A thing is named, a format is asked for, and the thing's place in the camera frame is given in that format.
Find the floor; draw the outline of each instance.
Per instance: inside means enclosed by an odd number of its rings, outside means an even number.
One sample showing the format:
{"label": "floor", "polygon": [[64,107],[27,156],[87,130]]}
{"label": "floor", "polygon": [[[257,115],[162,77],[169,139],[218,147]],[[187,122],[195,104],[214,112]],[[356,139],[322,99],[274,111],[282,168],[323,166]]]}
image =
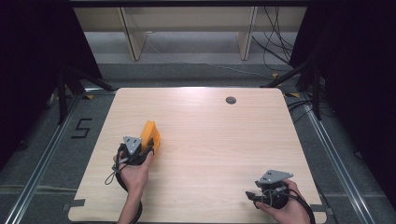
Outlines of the floor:
{"label": "floor", "polygon": [[[248,60],[242,61],[234,33],[150,33],[137,62],[131,61],[123,33],[86,36],[104,81],[117,87],[257,88],[290,70],[270,53],[263,54],[255,42]],[[266,45],[263,33],[254,36]],[[290,44],[295,36],[282,34]],[[268,47],[288,59],[282,48]],[[298,93],[294,89],[297,79],[278,88],[284,93]],[[21,208],[21,214],[14,215],[16,223],[70,223],[68,208],[114,98],[114,93],[84,84],[90,96],[69,99],[72,115],[64,126],[57,125],[59,108],[55,100],[25,137],[28,148],[18,150],[0,173],[0,221],[15,214],[14,208]],[[308,99],[309,92],[291,96],[285,97],[288,105]],[[322,121],[316,120],[310,104],[295,107],[290,113],[323,204],[333,212],[326,223],[395,223],[395,210],[363,160],[355,155],[356,148],[336,113],[325,97],[323,100]],[[79,123],[90,127],[86,138],[76,138],[81,136],[76,130]]]}

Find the gray carpet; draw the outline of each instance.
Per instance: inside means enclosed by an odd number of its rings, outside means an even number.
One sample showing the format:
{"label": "gray carpet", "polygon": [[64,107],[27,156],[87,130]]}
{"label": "gray carpet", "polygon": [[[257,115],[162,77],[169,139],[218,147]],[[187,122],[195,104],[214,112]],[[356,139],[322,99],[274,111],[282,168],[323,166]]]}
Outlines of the gray carpet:
{"label": "gray carpet", "polygon": [[[207,64],[100,64],[105,82],[114,87],[179,87],[207,86],[225,87],[239,86],[258,88],[272,80],[273,73],[280,75],[285,72],[274,72],[257,64],[226,65],[229,68],[218,68]],[[236,72],[237,69],[249,73]],[[289,69],[277,65],[277,69]],[[298,77],[283,83],[279,88],[286,93],[296,92],[294,85]],[[94,87],[85,83],[87,88]],[[74,111],[60,145],[40,180],[33,200],[24,214],[21,223],[70,223],[64,205],[70,203],[79,182],[84,174],[96,139],[111,106],[113,94],[95,94],[91,100],[81,99]],[[301,100],[286,97],[287,104]],[[357,158],[352,142],[344,131],[342,124],[326,103],[321,109],[323,124],[332,138],[338,153],[359,187],[370,211],[377,223],[394,223],[396,213],[387,198],[376,184],[364,162]],[[43,112],[40,120],[26,137],[29,147],[17,151],[0,174],[0,221],[7,216],[9,209],[17,200],[22,186],[27,182],[35,169],[47,143],[56,129],[58,105],[55,101],[49,110]],[[341,185],[332,164],[315,133],[303,106],[298,107],[291,115],[300,138],[308,165],[315,181],[324,192],[339,223],[360,223],[358,216]],[[90,128],[86,138],[85,131],[76,130],[80,127]],[[326,223],[335,223],[329,216]]]}

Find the black tape marking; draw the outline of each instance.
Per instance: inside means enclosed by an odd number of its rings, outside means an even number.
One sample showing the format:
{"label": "black tape marking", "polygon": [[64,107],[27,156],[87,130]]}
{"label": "black tape marking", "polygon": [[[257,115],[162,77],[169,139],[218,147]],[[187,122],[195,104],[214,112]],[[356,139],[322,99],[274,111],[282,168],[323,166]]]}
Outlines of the black tape marking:
{"label": "black tape marking", "polygon": [[85,130],[84,135],[83,135],[83,136],[72,136],[72,138],[86,138],[86,137],[87,137],[88,132],[90,131],[91,128],[80,128],[80,127],[79,127],[79,125],[81,124],[81,122],[84,121],[84,120],[92,120],[92,119],[80,119],[80,120],[79,120],[78,125],[77,125],[77,127],[76,127],[76,131],[84,131],[84,130]]}

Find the light wood tabletop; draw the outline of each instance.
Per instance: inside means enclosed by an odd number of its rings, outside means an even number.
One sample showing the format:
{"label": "light wood tabletop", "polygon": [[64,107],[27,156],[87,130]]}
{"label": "light wood tabletop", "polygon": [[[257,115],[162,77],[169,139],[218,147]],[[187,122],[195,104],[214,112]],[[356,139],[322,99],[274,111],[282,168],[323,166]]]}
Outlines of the light wood tabletop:
{"label": "light wood tabletop", "polygon": [[[233,97],[235,104],[228,104]],[[310,204],[321,204],[285,99],[278,89],[119,89],[75,200],[72,221],[117,221],[127,193],[105,185],[124,135],[153,120],[161,143],[149,170],[141,222],[273,223],[245,191],[267,170],[291,178]],[[326,214],[315,212],[317,223]]]}

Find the yellow object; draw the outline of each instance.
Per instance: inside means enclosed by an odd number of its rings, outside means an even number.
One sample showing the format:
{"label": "yellow object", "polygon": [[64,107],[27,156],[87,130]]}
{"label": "yellow object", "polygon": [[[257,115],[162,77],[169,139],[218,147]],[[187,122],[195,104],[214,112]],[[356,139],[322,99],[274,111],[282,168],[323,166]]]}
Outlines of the yellow object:
{"label": "yellow object", "polygon": [[160,145],[160,133],[155,126],[155,122],[148,120],[146,122],[145,129],[140,134],[140,138],[142,139],[142,150],[146,150],[149,145],[149,141],[152,139],[154,142],[154,146],[152,147],[154,152],[157,147]]}

